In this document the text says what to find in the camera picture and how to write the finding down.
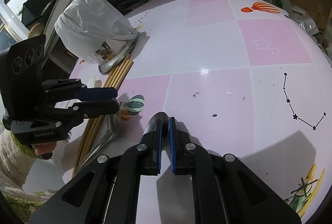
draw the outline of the spoon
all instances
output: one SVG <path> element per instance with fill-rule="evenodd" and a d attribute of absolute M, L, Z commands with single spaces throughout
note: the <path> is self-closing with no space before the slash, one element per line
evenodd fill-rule
<path fill-rule="evenodd" d="M 118 110 L 115 114 L 107 114 L 105 116 L 107 130 L 104 137 L 101 138 L 100 141 L 85 156 L 81 164 L 77 167 L 75 174 L 77 174 L 84 166 L 86 166 L 100 150 L 119 137 L 121 122 L 120 110 Z"/>
<path fill-rule="evenodd" d="M 158 112 L 153 117 L 151 117 L 151 119 L 147 123 L 147 126 L 145 127 L 142 138 L 143 138 L 144 134 L 147 134 L 149 132 L 156 130 L 156 124 L 157 124 L 158 119 L 161 120 L 161 138 L 162 138 L 161 142 L 163 144 L 166 139 L 168 130 L 169 130 L 169 119 L 168 119 L 168 115 L 165 112 Z"/>

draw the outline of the table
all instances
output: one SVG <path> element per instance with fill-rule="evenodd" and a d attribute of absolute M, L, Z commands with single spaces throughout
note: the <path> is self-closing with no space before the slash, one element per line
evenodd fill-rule
<path fill-rule="evenodd" d="M 140 94 L 145 105 L 101 153 L 122 154 L 165 111 L 193 142 L 241 158 L 305 223 L 332 183 L 332 70 L 310 36 L 260 0 L 154 0 L 127 17 L 141 33 L 117 99 Z M 105 82 L 97 65 L 80 61 L 71 78 Z M 85 124 L 54 151 L 65 182 Z M 169 158 L 165 144 L 161 175 L 141 179 L 137 224 L 194 223 L 190 177 L 175 177 Z M 302 189 L 291 194 L 301 179 L 318 179 L 306 187 L 308 199 Z"/>

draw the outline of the crumb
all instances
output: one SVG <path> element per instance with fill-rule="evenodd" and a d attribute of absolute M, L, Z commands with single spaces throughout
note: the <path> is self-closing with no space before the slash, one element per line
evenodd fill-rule
<path fill-rule="evenodd" d="M 200 92 L 196 92 L 195 94 L 193 94 L 193 97 L 196 97 L 196 94 L 199 94 Z"/>

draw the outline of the green striped hot air balloon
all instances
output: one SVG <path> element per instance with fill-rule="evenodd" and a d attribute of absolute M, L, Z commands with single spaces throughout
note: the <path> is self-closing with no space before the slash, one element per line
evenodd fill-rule
<path fill-rule="evenodd" d="M 132 97 L 126 102 L 125 107 L 129 114 L 137 115 L 144 107 L 144 97 L 142 95 Z"/>

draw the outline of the wooden stick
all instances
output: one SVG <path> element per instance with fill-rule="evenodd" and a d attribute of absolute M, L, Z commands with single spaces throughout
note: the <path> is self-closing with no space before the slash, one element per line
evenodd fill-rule
<path fill-rule="evenodd" d="M 108 77 L 107 77 L 107 79 L 106 79 L 106 81 L 105 81 L 103 87 L 108 87 L 108 86 L 106 86 L 106 85 L 107 85 L 107 83 L 112 79 L 112 76 L 113 76 L 114 73 L 115 73 L 115 68 L 112 68 L 112 69 L 111 69 L 111 72 L 109 73 L 109 75 L 108 75 Z"/>
<path fill-rule="evenodd" d="M 83 135 L 82 135 L 82 139 L 81 139 L 81 142 L 80 142 L 80 145 L 78 147 L 78 150 L 77 150 L 77 154 L 76 154 L 76 158 L 75 158 L 75 163 L 74 163 L 74 169 L 73 169 L 73 172 L 72 172 L 72 175 L 71 177 L 73 178 L 74 177 L 74 174 L 76 172 L 76 168 L 78 166 L 78 163 L 79 163 L 79 159 L 80 159 L 80 155 L 81 155 L 81 152 L 82 152 L 82 148 L 83 148 L 83 145 L 84 145 L 84 141 L 86 140 L 86 137 L 87 137 L 87 134 L 90 130 L 90 127 L 93 123 L 93 119 L 94 118 L 90 118 L 85 129 L 84 129 L 84 132 L 83 132 Z"/>
<path fill-rule="evenodd" d="M 90 151 L 90 149 L 91 149 L 91 147 L 92 147 L 93 141 L 94 141 L 94 139 L 96 138 L 97 132 L 98 132 L 98 130 L 99 130 L 99 127 L 100 127 L 100 125 L 101 125 L 103 119 L 104 119 L 104 115 L 101 115 L 101 116 L 99 116 L 98 119 L 96 119 L 96 124 L 95 124 L 95 126 L 92 128 L 91 135 L 90 135 L 90 137 L 89 137 L 89 140 L 88 140 L 87 143 L 86 143 L 85 151 L 82 152 L 82 156 L 83 156 L 82 160 L 83 160 L 83 159 L 85 158 L 85 156 L 89 153 L 89 151 Z"/>
<path fill-rule="evenodd" d="M 122 83 L 123 80 L 125 79 L 125 77 L 126 77 L 128 71 L 129 71 L 129 69 L 132 67 L 133 64 L 134 64 L 134 62 L 133 62 L 133 61 L 130 61 L 129 64 L 127 65 L 127 67 L 125 68 L 125 70 L 124 70 L 124 72 L 122 73 L 122 75 L 121 75 L 119 81 L 118 81 L 117 84 L 114 86 L 114 88 L 115 88 L 116 90 L 119 89 L 121 83 Z"/>
<path fill-rule="evenodd" d="M 89 132 L 88 132 L 88 134 L 87 134 L 87 137 L 86 137 L 86 139 L 85 139 L 85 141 L 84 141 L 83 148 L 82 148 L 81 155 L 80 155 L 80 159 L 79 159 L 79 162 L 78 162 L 78 163 L 81 163 L 82 160 L 84 159 L 85 155 L 87 154 L 87 153 L 86 153 L 86 154 L 84 155 L 84 152 L 86 152 L 86 150 L 87 150 L 87 149 L 86 149 L 87 142 L 89 141 L 89 139 L 90 139 L 90 137 L 91 137 L 92 130 L 95 128 L 95 126 L 96 126 L 96 124 L 97 124 L 97 120 L 98 120 L 98 118 L 94 118 L 93 121 L 92 121 L 92 125 L 91 125 L 91 127 L 90 127 L 90 129 L 89 129 Z"/>
<path fill-rule="evenodd" d="M 121 76 L 123 76 L 123 73 L 126 74 L 128 72 L 130 67 L 126 71 L 127 66 L 129 64 L 132 65 L 132 63 L 133 63 L 132 61 L 129 60 L 130 56 L 131 55 L 128 54 L 119 66 L 117 66 L 116 68 L 113 68 L 111 70 L 109 76 L 107 77 L 107 80 L 105 81 L 104 87 L 115 86 L 117 82 L 120 82 L 119 85 L 121 84 L 121 82 L 122 82 L 121 79 L 123 79 L 123 78 L 121 78 Z M 97 132 L 100 128 L 103 118 L 104 118 L 104 116 L 102 115 L 102 116 L 99 116 L 98 119 L 94 118 L 94 119 L 89 120 L 89 122 L 88 122 L 89 125 L 87 125 L 84 130 L 83 137 L 82 137 L 82 140 L 81 140 L 81 143 L 79 146 L 79 150 L 77 152 L 72 177 L 73 177 L 79 163 L 82 162 L 84 157 L 90 151 L 92 143 L 97 135 Z"/>
<path fill-rule="evenodd" d="M 127 60 L 127 62 L 123 65 L 122 69 L 119 70 L 119 74 L 117 75 L 117 77 L 115 78 L 114 82 L 110 85 L 111 87 L 115 87 L 115 85 L 117 84 L 117 82 L 119 81 L 122 73 L 124 72 L 124 70 L 126 69 L 126 67 L 128 66 L 128 64 L 130 63 L 130 60 Z"/>
<path fill-rule="evenodd" d="M 112 74 L 112 76 L 109 78 L 107 84 L 104 85 L 104 87 L 110 87 L 110 84 L 112 82 L 112 80 L 114 79 L 114 76 L 117 74 L 117 71 L 119 70 L 120 66 L 117 66 L 116 68 L 114 68 L 114 72 Z"/>
<path fill-rule="evenodd" d="M 117 66 L 114 75 L 112 77 L 112 80 L 110 81 L 110 83 L 107 84 L 107 87 L 112 87 L 112 81 L 114 81 L 114 79 L 117 77 L 119 70 L 124 66 L 124 64 L 126 63 L 126 61 L 130 58 L 130 54 L 127 54 L 127 56 L 124 58 L 124 60 L 121 62 L 120 65 Z"/>

